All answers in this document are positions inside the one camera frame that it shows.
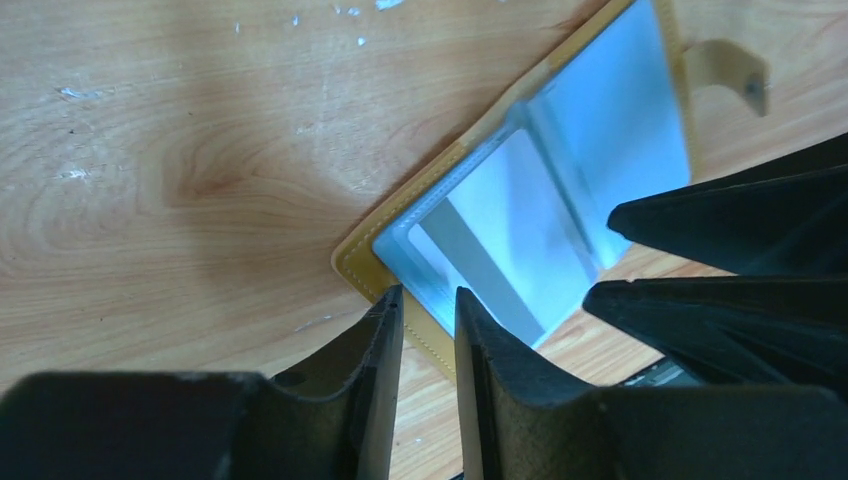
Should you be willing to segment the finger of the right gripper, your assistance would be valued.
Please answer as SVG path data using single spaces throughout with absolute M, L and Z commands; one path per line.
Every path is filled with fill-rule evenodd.
M 797 384 L 847 395 L 844 276 L 603 281 L 586 312 L 707 384 Z
M 739 275 L 847 271 L 847 137 L 616 206 L 626 239 Z

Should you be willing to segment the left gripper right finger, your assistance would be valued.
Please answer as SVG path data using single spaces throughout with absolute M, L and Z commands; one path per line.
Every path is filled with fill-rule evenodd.
M 468 479 L 843 479 L 847 407 L 812 386 L 597 387 L 456 293 Z

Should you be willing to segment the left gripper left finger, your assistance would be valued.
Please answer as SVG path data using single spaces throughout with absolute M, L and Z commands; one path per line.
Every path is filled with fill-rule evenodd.
M 403 343 L 389 288 L 272 376 L 46 371 L 1 399 L 5 479 L 385 479 Z

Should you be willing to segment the yellow leather card holder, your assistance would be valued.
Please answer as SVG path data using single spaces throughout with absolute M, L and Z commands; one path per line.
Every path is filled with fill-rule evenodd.
M 687 185 L 700 162 L 694 90 L 769 107 L 767 60 L 729 39 L 683 40 L 669 1 L 608 1 L 336 248 L 369 300 L 407 293 L 410 342 L 456 377 L 456 292 L 543 344 L 630 242 L 618 205 Z

